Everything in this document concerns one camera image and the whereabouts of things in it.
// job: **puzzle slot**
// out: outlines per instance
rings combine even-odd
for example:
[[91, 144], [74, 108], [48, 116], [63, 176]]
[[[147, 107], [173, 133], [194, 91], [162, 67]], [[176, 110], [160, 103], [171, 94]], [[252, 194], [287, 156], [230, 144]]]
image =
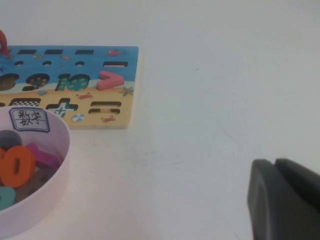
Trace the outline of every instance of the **puzzle slot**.
[[15, 73], [8, 73], [0, 76], [0, 91], [12, 89], [16, 85], [16, 80], [18, 79], [19, 75]]
[[44, 54], [62, 54], [62, 49], [47, 49], [45, 50]]
[[93, 101], [91, 103], [91, 107], [94, 106], [110, 106], [110, 107], [120, 107], [121, 106], [121, 102], [120, 101]]
[[80, 91], [88, 87], [90, 77], [87, 74], [76, 74], [72, 77], [68, 73], [59, 75], [59, 82], [55, 88], [56, 91], [64, 91], [65, 88], [70, 91]]
[[117, 108], [91, 108], [89, 114], [119, 114], [120, 109]]
[[94, 50], [77, 50], [75, 51], [76, 55], [92, 55], [94, 54]]
[[18, 66], [18, 67], [20, 67], [22, 64], [24, 64], [23, 61], [16, 61], [16, 62], [14, 63], [14, 65], [15, 65], [15, 66]]
[[40, 104], [40, 98], [14, 98], [9, 103], [9, 106], [28, 106], [38, 107]]
[[49, 66], [49, 65], [51, 65], [51, 64], [52, 64], [52, 61], [44, 61], [44, 62], [42, 63], [43, 66]]
[[77, 67], [82, 67], [83, 65], [85, 65], [84, 61], [77, 61], [74, 65], [76, 65]]
[[126, 67], [128, 66], [127, 61], [105, 61], [103, 63], [104, 67]]
[[25, 86], [24, 88], [22, 88], [22, 91], [32, 91], [32, 90], [42, 88], [49, 82], [49, 80], [50, 80], [50, 77], [48, 74], [45, 74], [45, 73], [33, 74], [29, 76], [25, 81], [30, 86]]
[[35, 49], [21, 49], [18, 54], [35, 54], [36, 51]]
[[61, 98], [58, 104], [48, 104], [45, 109], [63, 118], [66, 112], [74, 112], [78, 109], [78, 105], [70, 104], [70, 101], [70, 98]]

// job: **fish illustration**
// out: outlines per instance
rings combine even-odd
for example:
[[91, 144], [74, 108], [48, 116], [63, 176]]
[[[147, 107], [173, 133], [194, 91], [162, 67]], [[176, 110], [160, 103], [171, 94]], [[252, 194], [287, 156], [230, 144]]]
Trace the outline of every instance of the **fish illustration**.
[[14, 57], [15, 56], [13, 56], [13, 55], [8, 55], [8, 56], [5, 56], [4, 58], [10, 60], [10, 59], [13, 59]]
[[38, 91], [38, 95], [40, 95], [40, 96], [43, 96], [43, 95], [45, 95], [45, 94], [47, 94], [48, 92], [47, 91], [44, 91], [44, 90], [42, 90], [42, 91]]
[[117, 49], [110, 49], [106, 54], [109, 56], [116, 57], [120, 54], [125, 54], [125, 53], [126, 53], [125, 51], [118, 51]]
[[44, 57], [44, 56], [42, 56], [42, 55], [34, 55], [34, 56], [33, 56], [34, 59], [42, 59], [43, 57]]

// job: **number puzzle board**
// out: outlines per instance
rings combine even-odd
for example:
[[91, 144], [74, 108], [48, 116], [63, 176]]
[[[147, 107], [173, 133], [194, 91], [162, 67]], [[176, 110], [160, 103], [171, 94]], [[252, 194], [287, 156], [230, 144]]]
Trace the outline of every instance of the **number puzzle board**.
[[[0, 54], [0, 107], [29, 106], [59, 115], [71, 129], [126, 128], [135, 89], [136, 46], [8, 46]], [[124, 84], [98, 90], [100, 71]]]

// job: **white background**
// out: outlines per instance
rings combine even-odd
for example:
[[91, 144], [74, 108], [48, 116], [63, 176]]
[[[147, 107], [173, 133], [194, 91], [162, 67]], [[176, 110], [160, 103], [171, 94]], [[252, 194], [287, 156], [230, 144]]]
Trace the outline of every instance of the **white background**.
[[51, 214], [11, 240], [250, 240], [251, 162], [320, 172], [317, 0], [2, 0], [9, 45], [143, 52], [126, 130], [73, 130]]

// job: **black object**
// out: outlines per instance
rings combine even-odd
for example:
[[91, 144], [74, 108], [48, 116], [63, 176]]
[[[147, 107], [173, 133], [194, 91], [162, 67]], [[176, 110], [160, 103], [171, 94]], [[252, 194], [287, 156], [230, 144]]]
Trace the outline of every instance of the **black object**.
[[247, 203], [254, 240], [320, 240], [320, 175], [304, 166], [254, 160]]

